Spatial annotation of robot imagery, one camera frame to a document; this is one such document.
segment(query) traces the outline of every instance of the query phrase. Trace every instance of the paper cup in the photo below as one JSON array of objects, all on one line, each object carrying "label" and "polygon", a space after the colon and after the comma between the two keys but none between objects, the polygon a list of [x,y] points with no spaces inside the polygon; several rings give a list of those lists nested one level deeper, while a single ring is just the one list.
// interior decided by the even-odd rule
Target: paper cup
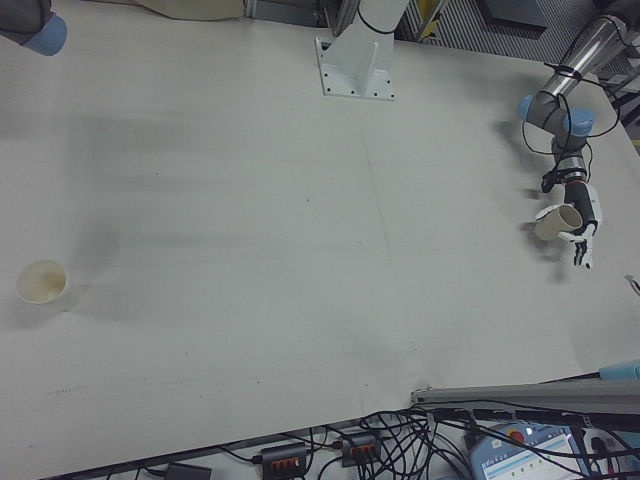
[{"label": "paper cup", "polygon": [[69,272],[53,260],[39,260],[26,267],[16,282],[22,300],[34,305],[47,305],[61,312],[78,303]]},{"label": "paper cup", "polygon": [[560,232],[572,232],[582,226],[582,216],[571,205],[561,205],[552,210],[538,222],[533,233],[540,240],[548,242],[558,236]]}]

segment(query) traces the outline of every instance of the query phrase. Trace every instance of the metal frame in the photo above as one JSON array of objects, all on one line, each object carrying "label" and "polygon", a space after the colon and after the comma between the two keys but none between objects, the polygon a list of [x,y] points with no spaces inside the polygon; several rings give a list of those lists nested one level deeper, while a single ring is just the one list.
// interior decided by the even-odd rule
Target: metal frame
[{"label": "metal frame", "polygon": [[528,421],[640,431],[640,381],[567,380],[534,385],[423,389],[415,407],[457,420]]}]

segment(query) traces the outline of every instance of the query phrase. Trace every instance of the wire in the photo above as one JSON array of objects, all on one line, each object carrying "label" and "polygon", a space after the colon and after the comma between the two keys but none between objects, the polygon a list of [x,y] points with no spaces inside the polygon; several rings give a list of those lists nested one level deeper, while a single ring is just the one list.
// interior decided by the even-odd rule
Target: wire
[{"label": "wire", "polygon": [[567,59],[567,57],[569,55],[571,55],[571,53],[573,53],[573,50],[576,48],[576,45],[578,44],[578,41],[580,40],[580,38],[582,37],[584,32],[587,31],[587,28],[589,28],[591,26],[591,24],[593,23],[593,21],[596,18],[598,18],[598,17],[597,16],[591,17],[591,19],[585,24],[585,26],[582,27],[582,30],[580,30],[580,32],[578,32],[578,34],[575,36],[575,38],[573,39],[573,41],[571,42],[571,44],[569,45],[567,50],[564,52],[564,55],[562,55],[562,59],[560,59],[560,63],[561,64],[564,63],[564,61]]},{"label": "wire", "polygon": [[384,30],[379,30],[376,27],[374,27],[373,25],[371,25],[369,22],[367,22],[365,20],[365,18],[362,16],[362,12],[360,11],[360,4],[358,4],[358,16],[360,17],[360,20],[362,20],[362,23],[364,23],[364,25],[371,31],[376,32],[380,35],[391,35],[392,33],[395,32],[395,28],[393,30],[389,30],[389,31],[384,31]]},{"label": "wire", "polygon": [[618,24],[616,22],[614,22],[612,19],[610,19],[609,17],[600,17],[600,18],[604,18],[605,20],[610,21],[611,23],[613,23],[613,26],[616,27],[616,33],[618,34],[618,38],[620,39],[620,43],[622,43],[625,47],[631,47],[631,48],[638,48],[640,47],[640,44],[638,45],[633,45],[631,43],[627,43],[624,38],[622,37],[622,32],[620,31],[620,27],[618,27]]},{"label": "wire", "polygon": [[524,132],[524,126],[526,123],[527,122],[525,122],[524,120],[522,121],[522,139],[524,140],[524,144],[527,146],[527,148],[531,150],[533,153],[537,153],[539,155],[555,155],[555,153],[553,152],[542,152],[540,150],[536,150],[529,144],[529,141],[527,140],[527,135]]},{"label": "wire", "polygon": [[607,128],[604,132],[601,133],[597,133],[594,135],[588,135],[587,138],[597,138],[597,137],[602,137],[603,135],[606,135],[607,133],[609,133],[611,130],[613,130],[614,128],[616,128],[618,126],[618,123],[620,123],[620,104],[618,102],[618,95],[616,94],[616,92],[614,92],[613,90],[611,90],[611,88],[607,87],[606,85],[603,85],[600,82],[594,82],[593,80],[589,80],[588,78],[578,78],[576,77],[574,74],[570,74],[568,72],[562,71],[560,70],[560,66],[559,65],[553,65],[551,63],[545,63],[545,66],[553,69],[553,71],[562,76],[562,77],[566,77],[566,78],[571,78],[573,80],[576,80],[578,83],[580,82],[585,82],[585,83],[589,83],[591,85],[595,85],[596,87],[600,87],[602,90],[605,91],[605,93],[607,93],[608,95],[613,97],[613,103],[616,103],[616,120],[613,123],[613,125],[609,128]]},{"label": "wire", "polygon": [[252,458],[247,458],[247,457],[243,457],[242,455],[238,455],[237,453],[232,452],[231,450],[227,450],[224,447],[218,447],[219,450],[222,450],[224,453],[231,455],[233,458],[236,458],[242,462],[246,462],[246,463],[251,463],[254,464],[254,461]]},{"label": "wire", "polygon": [[320,469],[320,472],[318,473],[318,479],[317,480],[322,480],[322,475],[327,470],[327,468],[329,468],[329,465],[332,465],[332,464],[334,464],[336,462],[339,462],[340,460],[342,460],[342,457],[336,457],[334,459],[329,460],[327,463],[325,463],[322,466],[322,468]]},{"label": "wire", "polygon": [[147,467],[143,467],[143,468],[149,475],[153,475],[154,477],[164,477],[167,474],[167,472],[165,472],[164,470],[155,470],[153,468],[147,468]]},{"label": "wire", "polygon": [[589,165],[587,166],[587,183],[589,183],[591,181],[591,164],[593,163],[593,148],[591,147],[591,144],[589,142],[587,142],[587,147],[589,148],[589,152],[591,154],[590,158],[589,158]]},{"label": "wire", "polygon": [[460,462],[464,464],[465,467],[467,467],[467,469],[469,471],[471,471],[471,466],[469,465],[469,462],[464,458],[464,454],[462,453],[462,451],[456,446],[455,443],[453,443],[451,440],[449,440],[447,437],[445,437],[444,435],[440,434],[440,433],[436,433],[434,435],[436,438],[442,440],[443,442],[449,444],[449,446],[451,446],[451,448],[458,454],[458,458],[460,459]]},{"label": "wire", "polygon": [[[325,428],[325,431],[324,431],[324,438],[322,439],[321,443],[312,442],[311,440],[307,440],[304,437],[298,437],[297,435],[292,435],[290,433],[279,433],[278,435],[283,436],[283,437],[293,438],[294,440],[298,440],[300,442],[308,443],[308,444],[310,444],[312,446],[315,445],[315,446],[317,446],[317,448],[314,450],[315,452],[319,452],[323,448],[330,448],[331,447],[331,445],[327,444],[327,437],[329,436],[329,431],[326,428]],[[313,429],[312,428],[309,429],[309,436],[311,438],[313,438]]]}]

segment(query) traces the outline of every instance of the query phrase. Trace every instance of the black cable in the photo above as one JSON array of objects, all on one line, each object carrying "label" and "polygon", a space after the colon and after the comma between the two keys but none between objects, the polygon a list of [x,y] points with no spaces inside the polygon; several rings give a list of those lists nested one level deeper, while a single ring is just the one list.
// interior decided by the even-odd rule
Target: black cable
[{"label": "black cable", "polygon": [[443,454],[443,450],[436,449],[435,454],[439,456],[441,459],[443,459],[451,467],[451,469],[456,473],[456,475],[458,475],[458,478],[465,478],[464,473],[462,473],[462,470],[460,470],[458,466],[451,461],[450,458],[447,458],[447,456]]},{"label": "black cable", "polygon": [[566,78],[571,78],[573,80],[576,80],[578,83],[580,82],[585,82],[588,83],[590,85],[595,85],[596,87],[600,87],[602,90],[604,90],[605,93],[607,93],[608,95],[613,97],[613,102],[616,103],[616,120],[613,123],[613,125],[610,128],[607,128],[604,132],[601,133],[597,133],[594,135],[587,135],[587,138],[597,138],[597,137],[602,137],[603,135],[606,135],[607,133],[609,133],[611,130],[613,130],[614,128],[616,128],[618,126],[618,123],[620,123],[620,104],[619,102],[617,102],[618,100],[618,95],[616,94],[616,92],[614,92],[613,90],[611,90],[611,88],[607,87],[606,85],[603,85],[600,82],[594,82],[593,80],[589,80],[588,78],[577,78],[574,74],[570,74],[568,72],[562,71],[559,69],[559,65],[552,65],[550,63],[545,63],[545,66],[553,69],[553,71],[555,73],[557,73],[558,75],[562,76],[562,77],[566,77]]},{"label": "black cable", "polygon": [[640,44],[638,45],[633,45],[631,43],[627,43],[624,38],[622,37],[622,32],[620,31],[620,27],[618,27],[618,24],[616,22],[614,22],[612,19],[610,19],[609,17],[600,17],[600,18],[604,18],[605,20],[610,21],[611,23],[613,23],[613,26],[616,27],[616,33],[618,34],[618,39],[620,39],[620,43],[622,43],[625,47],[631,47],[631,48],[639,48]]},{"label": "black cable", "polygon": [[[614,438],[614,440],[616,442],[618,442],[620,445],[622,445],[623,448],[625,448],[626,450],[631,450],[631,445],[629,445],[627,442],[625,442],[625,440],[618,435],[616,432],[612,432],[610,430],[604,430],[606,433],[608,433],[610,436],[612,436]],[[632,457],[635,457],[639,462],[640,462],[640,454],[634,454],[631,455]]]},{"label": "black cable", "polygon": [[233,458],[236,458],[242,462],[255,464],[253,458],[243,457],[242,455],[238,455],[237,453],[232,452],[231,450],[227,450],[224,447],[218,447],[218,450],[222,450],[224,453],[231,455]]},{"label": "black cable", "polygon": [[569,57],[569,55],[573,53],[573,50],[576,48],[576,45],[578,44],[578,41],[580,41],[580,38],[582,38],[582,35],[584,34],[584,32],[587,31],[587,28],[591,26],[591,24],[596,18],[598,17],[597,16],[591,17],[591,19],[585,24],[585,26],[582,27],[582,30],[580,30],[580,32],[578,32],[578,34],[574,37],[573,41],[571,42],[567,50],[565,50],[564,55],[562,55],[562,58],[560,59],[560,64],[564,63],[567,57]]},{"label": "black cable", "polygon": [[314,455],[316,453],[316,450],[314,448],[315,445],[313,443],[313,429],[312,428],[309,428],[309,439],[311,441],[310,442],[311,443],[311,453],[309,454],[309,463],[307,464],[307,468],[304,471],[304,475],[309,473],[309,470],[311,470],[311,465],[313,464],[313,457],[314,457]]},{"label": "black cable", "polygon": [[145,472],[147,472],[149,475],[153,475],[154,477],[164,477],[167,472],[164,470],[156,470],[154,468],[147,468],[147,467],[142,467]]},{"label": "black cable", "polygon": [[563,453],[563,452],[555,452],[553,450],[545,450],[542,448],[536,448],[536,447],[532,447],[531,445],[524,445],[522,443],[516,442],[515,440],[511,439],[510,437],[504,435],[501,432],[498,432],[496,430],[493,430],[491,428],[488,427],[482,427],[482,426],[477,426],[477,427],[467,427],[467,426],[462,426],[462,425],[455,425],[452,423],[448,423],[445,422],[444,420],[438,419],[438,422],[442,423],[443,425],[447,425],[453,428],[457,428],[459,430],[467,430],[467,431],[471,431],[471,432],[476,432],[476,433],[483,433],[489,437],[492,438],[497,438],[498,440],[502,440],[505,443],[508,443],[510,445],[513,445],[515,447],[519,447],[519,448],[524,448],[526,450],[529,450],[532,453],[535,453],[538,456],[542,456],[542,455],[550,455],[550,456],[554,456],[554,457],[562,457],[562,458],[572,458],[572,459],[576,459],[576,460],[586,460],[586,459],[593,459],[593,460],[602,460],[602,459],[606,459],[606,458],[615,458],[615,457],[625,457],[628,456],[630,454],[635,453],[635,451],[640,452],[640,448],[635,448],[635,449],[631,449],[631,450],[627,450],[627,451],[620,451],[620,452],[611,452],[608,454],[593,454],[593,453],[588,453],[585,455],[578,455],[575,453]]},{"label": "black cable", "polygon": [[[453,428],[456,428],[456,425],[453,423],[448,423],[442,420],[438,420],[440,423],[442,423],[443,425],[447,425]],[[466,427],[466,426],[458,426],[458,428],[462,429],[462,430],[468,430],[468,431],[473,431],[473,432],[480,432],[480,433],[484,433],[485,435],[489,436],[489,437],[493,437],[493,438],[497,438],[499,440],[502,440],[505,443],[509,443],[513,446],[522,448],[524,450],[528,450],[531,453],[537,455],[539,458],[541,458],[542,460],[544,460],[547,463],[551,463],[552,465],[555,465],[557,467],[560,467],[563,470],[566,470],[569,473],[572,473],[574,475],[579,475],[582,478],[588,478],[584,473],[582,473],[579,470],[574,470],[572,468],[569,468],[563,464],[561,464],[560,462],[556,462],[555,460],[551,460],[550,455],[553,456],[565,456],[567,454],[560,454],[560,452],[553,452],[550,450],[541,450],[539,448],[535,448],[532,447],[531,445],[525,445],[523,443],[520,442],[516,442],[515,440],[512,440],[511,438],[507,437],[506,435],[503,435],[501,432],[497,432],[491,428],[487,428],[487,427],[481,427],[481,426],[476,426],[476,427]],[[578,457],[579,459],[583,459],[584,456],[582,455],[573,455],[574,457]]]},{"label": "black cable", "polygon": [[587,166],[587,183],[589,183],[591,181],[591,164],[593,163],[593,148],[591,147],[591,144],[589,142],[587,142],[587,147],[589,148],[589,152],[591,153],[591,156],[589,158],[589,165]]},{"label": "black cable", "polygon": [[447,444],[449,444],[449,446],[454,450],[454,452],[458,454],[458,459],[460,460],[460,462],[464,464],[467,470],[471,471],[471,465],[469,464],[467,459],[464,457],[464,453],[462,453],[462,450],[460,450],[460,448],[458,448],[458,446],[455,443],[453,443],[451,440],[449,440],[447,437],[445,437],[440,433],[436,433],[434,436],[442,440],[443,442],[446,442]]},{"label": "black cable", "polygon": [[553,152],[542,152],[540,150],[536,150],[529,144],[529,141],[527,140],[527,135],[524,133],[524,126],[526,123],[527,123],[526,121],[524,120],[522,121],[522,139],[524,140],[524,144],[527,146],[527,148],[531,150],[533,153],[537,153],[539,155],[555,155],[555,153]]},{"label": "black cable", "polygon": [[324,474],[324,472],[327,470],[327,468],[329,468],[329,465],[339,462],[342,460],[342,457],[336,457],[333,458],[331,460],[329,460],[327,463],[325,463],[322,468],[320,469],[320,472],[318,473],[318,479],[317,480],[322,480],[322,475]]},{"label": "black cable", "polygon": [[571,135],[573,135],[571,133],[571,129],[573,127],[572,122],[571,122],[571,107],[569,107],[569,101],[567,100],[567,97],[565,97],[562,93],[558,94],[558,98],[562,99],[562,101],[564,102],[564,106],[565,106],[565,110],[567,111],[567,120],[568,120],[568,131],[567,131],[567,136],[564,139],[564,145],[562,146],[562,151],[560,152],[560,156],[558,157],[558,162],[556,163],[556,170],[557,170],[557,165],[558,163],[560,163],[560,160],[562,160],[564,158],[564,154],[567,152],[567,146],[569,145],[569,138],[571,138]]},{"label": "black cable", "polygon": [[369,30],[379,33],[380,35],[391,35],[392,33],[395,32],[395,28],[393,30],[389,30],[388,32],[385,32],[384,30],[379,30],[373,25],[371,25],[369,22],[367,22],[362,16],[362,12],[360,11],[360,4],[358,4],[358,16],[360,17],[360,20],[362,20],[362,23],[364,23]]},{"label": "black cable", "polygon": [[[309,429],[309,432],[311,435],[313,435],[313,429]],[[323,448],[330,448],[331,445],[327,444],[327,437],[329,436],[329,431],[325,428],[324,431],[324,438],[322,439],[321,443],[318,442],[311,442],[310,440],[307,440],[304,437],[298,437],[297,435],[292,435],[290,433],[279,433],[278,435],[282,436],[282,437],[288,437],[288,438],[293,438],[294,440],[298,440],[299,442],[304,442],[304,443],[308,443],[308,444],[313,444],[315,445],[317,448],[314,450],[316,452],[322,450]]]}]

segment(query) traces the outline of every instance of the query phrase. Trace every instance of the red emergency stop button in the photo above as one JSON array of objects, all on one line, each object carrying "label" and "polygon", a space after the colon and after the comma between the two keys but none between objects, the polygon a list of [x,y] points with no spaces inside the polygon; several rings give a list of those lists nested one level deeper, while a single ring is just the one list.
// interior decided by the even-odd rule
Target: red emergency stop button
[{"label": "red emergency stop button", "polygon": [[524,435],[517,430],[512,430],[509,432],[509,438],[511,440],[515,440],[518,443],[524,443]]}]

